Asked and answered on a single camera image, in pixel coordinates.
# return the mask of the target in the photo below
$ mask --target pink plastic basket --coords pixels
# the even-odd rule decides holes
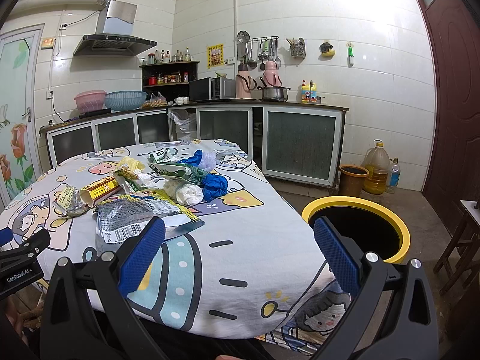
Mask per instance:
[[[73,99],[77,103],[77,108],[81,114],[88,111],[97,111],[102,109],[107,93],[101,89],[79,93]]]

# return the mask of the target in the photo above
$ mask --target cartoon tablecloth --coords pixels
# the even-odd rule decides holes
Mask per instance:
[[[229,193],[191,207],[205,224],[158,250],[138,290],[128,295],[135,312],[195,334],[259,336],[304,353],[314,351],[344,314],[350,296],[335,281],[309,225],[275,192],[255,162],[223,139],[91,152],[41,176],[0,215],[0,228],[9,226],[14,232],[12,247],[40,228],[50,232],[50,246],[38,257],[45,273],[38,285],[48,288],[62,256],[74,263],[97,257],[92,212],[66,219],[52,206],[65,186],[81,188],[104,177],[126,155],[147,165],[148,154],[164,147],[181,158],[197,149],[215,151],[213,172],[227,178]],[[97,293],[89,293],[93,307],[101,310]]]

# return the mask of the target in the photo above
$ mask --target barcode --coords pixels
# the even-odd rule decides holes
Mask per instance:
[[[117,236],[118,240],[124,240],[129,237],[135,237],[141,232],[142,227],[138,223],[134,223],[133,225],[128,225],[115,230],[115,235]]]

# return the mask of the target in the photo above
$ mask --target yellow trash can rim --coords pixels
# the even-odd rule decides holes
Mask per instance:
[[[354,207],[367,210],[377,214],[386,220],[397,232],[400,239],[400,250],[392,257],[385,260],[386,263],[400,263],[407,254],[410,247],[410,233],[400,217],[388,208],[369,200],[354,198],[350,196],[328,196],[320,198],[307,204],[303,209],[301,216],[304,221],[309,223],[310,218],[320,210],[328,207]]]

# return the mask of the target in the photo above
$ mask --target range hood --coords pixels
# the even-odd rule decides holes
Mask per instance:
[[[110,1],[98,16],[96,33],[84,35],[74,56],[135,56],[157,45],[153,40],[131,35],[137,6]]]

